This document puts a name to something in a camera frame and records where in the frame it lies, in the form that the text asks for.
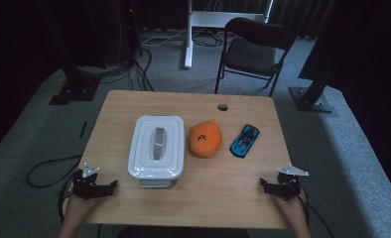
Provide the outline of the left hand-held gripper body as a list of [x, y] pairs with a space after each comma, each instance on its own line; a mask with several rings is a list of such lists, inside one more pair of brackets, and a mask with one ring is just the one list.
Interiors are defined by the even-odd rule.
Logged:
[[72, 175], [72, 192], [83, 199], [96, 198], [95, 182], [99, 171], [99, 167], [84, 163], [83, 168], [78, 169]]

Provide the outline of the person's left hand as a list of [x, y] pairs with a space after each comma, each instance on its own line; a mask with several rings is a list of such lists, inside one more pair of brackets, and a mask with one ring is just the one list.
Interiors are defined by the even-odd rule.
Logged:
[[65, 219], [68, 221], [83, 221], [97, 202], [96, 198], [83, 199], [76, 195], [71, 196], [67, 203]]

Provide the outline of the black folding chair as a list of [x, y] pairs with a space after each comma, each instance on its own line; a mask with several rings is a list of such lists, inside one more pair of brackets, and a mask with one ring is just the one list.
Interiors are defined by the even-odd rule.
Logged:
[[223, 48], [214, 93], [227, 72], [250, 76], [272, 84], [273, 95], [284, 60], [297, 36], [287, 27], [234, 18], [224, 28]]

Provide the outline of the black metal stand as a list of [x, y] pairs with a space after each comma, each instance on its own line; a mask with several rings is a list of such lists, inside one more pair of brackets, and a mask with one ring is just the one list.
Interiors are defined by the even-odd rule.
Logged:
[[65, 83], [58, 95], [54, 96], [51, 105], [68, 105], [71, 101], [92, 101], [97, 91], [100, 77], [84, 75], [76, 66], [65, 42], [64, 35], [50, 11], [47, 0], [34, 0], [53, 41], [53, 52], [58, 57], [65, 74]]
[[326, 25], [327, 22], [331, 22], [332, 12], [337, 3], [337, 0], [331, 1], [332, 3], [327, 8], [323, 29], [299, 74], [299, 78], [309, 79], [312, 83], [309, 87], [295, 86], [289, 88], [299, 111], [326, 114], [332, 112], [326, 98], [323, 96], [324, 90], [330, 82], [329, 75], [333, 71], [330, 55], [328, 54], [330, 48], [326, 47], [326, 43], [329, 42]]

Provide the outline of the white desk frame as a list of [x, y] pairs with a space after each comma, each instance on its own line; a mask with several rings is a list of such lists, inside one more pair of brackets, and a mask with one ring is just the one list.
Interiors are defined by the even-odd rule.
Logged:
[[190, 69], [193, 66], [193, 27], [223, 28], [230, 20], [237, 17], [267, 23], [270, 19], [273, 3], [274, 0], [267, 0], [263, 13], [233, 13], [195, 11], [193, 9], [193, 0], [188, 0], [187, 46], [184, 67]]

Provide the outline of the person's right hand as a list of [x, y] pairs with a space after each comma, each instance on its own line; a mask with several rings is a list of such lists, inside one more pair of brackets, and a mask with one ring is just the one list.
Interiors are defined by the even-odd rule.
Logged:
[[290, 200], [284, 200], [282, 197], [276, 196], [274, 201], [283, 215], [284, 220], [291, 228], [298, 229], [307, 227], [307, 218], [304, 209], [306, 197], [302, 192]]

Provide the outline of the clear brown storage box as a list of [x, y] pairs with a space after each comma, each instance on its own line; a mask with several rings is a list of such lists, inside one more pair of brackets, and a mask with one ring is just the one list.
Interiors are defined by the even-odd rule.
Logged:
[[174, 186], [177, 183], [176, 179], [140, 179], [139, 183], [146, 188], [166, 188]]

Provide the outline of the orange plush toy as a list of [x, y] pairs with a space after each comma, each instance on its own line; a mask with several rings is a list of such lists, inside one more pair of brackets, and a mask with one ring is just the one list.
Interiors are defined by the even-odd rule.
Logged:
[[200, 122], [190, 129], [191, 152], [200, 158], [211, 158], [222, 144], [222, 133], [215, 119]]

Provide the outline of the blue toy car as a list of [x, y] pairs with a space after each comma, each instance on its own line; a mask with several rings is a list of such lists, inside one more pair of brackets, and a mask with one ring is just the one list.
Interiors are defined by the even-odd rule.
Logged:
[[241, 132], [232, 142], [229, 151], [237, 158], [244, 158], [258, 138], [260, 131], [250, 124], [245, 124]]

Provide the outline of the person's dark clothing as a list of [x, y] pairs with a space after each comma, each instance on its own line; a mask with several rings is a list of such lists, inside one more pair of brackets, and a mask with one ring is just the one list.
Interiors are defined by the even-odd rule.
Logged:
[[117, 238], [249, 238], [244, 229], [127, 226]]

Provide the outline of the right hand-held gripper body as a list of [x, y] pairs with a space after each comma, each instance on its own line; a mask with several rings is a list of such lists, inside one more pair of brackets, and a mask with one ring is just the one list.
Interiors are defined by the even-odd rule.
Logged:
[[307, 177], [308, 172], [303, 171], [293, 165], [288, 165], [278, 169], [278, 193], [285, 200], [290, 200], [301, 192], [300, 177]]

